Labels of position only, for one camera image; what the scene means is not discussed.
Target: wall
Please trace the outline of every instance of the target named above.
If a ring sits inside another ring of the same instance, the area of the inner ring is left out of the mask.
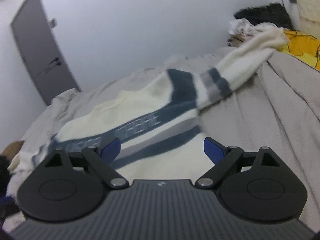
[[[4,2],[0,3],[0,152],[19,140],[45,105],[30,80],[9,28]]]
[[[12,17],[23,0],[7,0]],[[269,0],[43,0],[54,35],[84,91],[161,64],[225,46],[228,21]]]

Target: grey door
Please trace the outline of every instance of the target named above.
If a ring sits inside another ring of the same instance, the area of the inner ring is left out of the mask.
[[[79,90],[52,36],[41,0],[25,0],[11,28],[24,65],[47,105],[65,90]]]

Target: white cloth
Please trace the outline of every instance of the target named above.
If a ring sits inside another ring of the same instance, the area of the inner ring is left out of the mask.
[[[230,85],[230,89],[232,91],[236,90],[237,88],[239,88],[246,80],[248,80],[248,78],[250,78],[250,76],[253,75],[253,73],[255,73],[255,71],[257,70],[258,66],[261,65],[262,62],[264,62],[265,60],[267,60],[272,52],[273,49],[272,48],[276,48],[278,46],[281,46],[283,44],[286,44],[288,42],[288,39],[286,38],[286,36],[284,35],[283,29],[282,28],[273,28],[270,29],[266,32],[260,33],[259,35],[255,36],[254,39],[250,40],[249,42],[247,42],[246,44],[244,44],[242,47],[234,49],[232,52],[228,53],[216,66],[216,69],[218,70],[218,72],[221,75],[221,78],[224,78],[228,81],[229,85]],[[174,68],[174,69],[188,69],[188,65],[189,62],[188,60],[186,60],[183,57],[172,57],[169,60],[167,60],[165,62],[165,68]],[[164,79],[167,79],[167,75],[165,74],[160,74],[156,80],[161,79],[161,75]],[[215,95],[212,95],[212,92],[210,92],[211,88],[205,88],[204,85],[202,84],[202,80],[200,78],[199,75],[193,75],[194,76],[194,80],[195,80],[195,85],[196,85],[196,90],[198,93],[198,97],[197,97],[197,103],[198,103],[198,107],[200,109],[216,102],[215,101],[210,101],[210,97],[214,98]],[[152,86],[152,84],[149,84],[148,86],[149,88],[154,89],[155,87]],[[120,100],[122,98],[122,96],[124,96],[127,93],[132,93],[129,91],[124,91],[123,93],[120,94],[120,96],[118,97],[117,100]],[[61,103],[61,105],[65,105],[62,104],[64,101],[71,101],[73,97],[76,96],[76,91],[74,90],[68,90],[64,93],[62,93],[61,95],[57,96],[57,98],[55,98],[52,101],[52,109],[55,109],[55,111],[52,111],[52,115],[54,116],[54,119],[63,119],[64,118],[64,111],[63,107],[58,107],[58,105],[60,105],[59,103]],[[137,111],[134,116],[139,116],[139,111]],[[121,116],[121,120],[126,120],[129,121],[131,120],[129,117],[126,118],[125,116]],[[61,133],[58,134],[57,138],[60,138],[61,134],[64,134],[64,130],[66,130],[67,127],[69,127],[70,124],[66,125],[66,127],[64,127],[64,129],[61,130]],[[86,135],[81,135],[81,129],[73,127],[72,129],[68,129],[69,131],[69,135],[71,134],[76,134],[75,137],[63,137],[60,138],[60,141],[64,141],[67,139],[71,139],[71,138],[80,138],[82,137],[86,137],[89,136],[89,134]],[[40,161],[42,161],[45,157],[45,155],[43,154],[43,151],[46,150],[46,146],[42,149],[42,151],[36,151],[33,153],[30,152],[24,152],[24,151],[20,151],[20,153],[18,153],[15,157],[15,159],[12,161],[12,164],[9,167],[9,170],[11,172],[17,172],[17,171],[23,171],[23,170],[33,170],[35,168],[35,165],[37,165]]]
[[[252,25],[247,19],[235,19],[230,22],[229,34],[231,35],[257,35],[258,33],[277,28],[273,23],[260,23]]]

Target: grey bedsheet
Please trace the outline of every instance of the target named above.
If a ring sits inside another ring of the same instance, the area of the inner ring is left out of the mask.
[[[58,96],[26,132],[21,151],[35,152],[69,120],[88,114],[100,103],[116,98],[120,90],[139,90],[164,68],[201,73],[213,67],[230,48],[214,56],[185,60],[177,55],[164,66],[139,70],[131,76],[105,84],[89,93],[69,90]],[[308,200],[300,217],[314,231],[320,229],[320,73],[298,59],[275,52],[245,85],[227,99],[201,113],[207,135],[224,145],[247,151],[270,146],[304,183]],[[18,172],[8,194],[29,174]],[[21,216],[6,221],[6,230],[21,222]]]

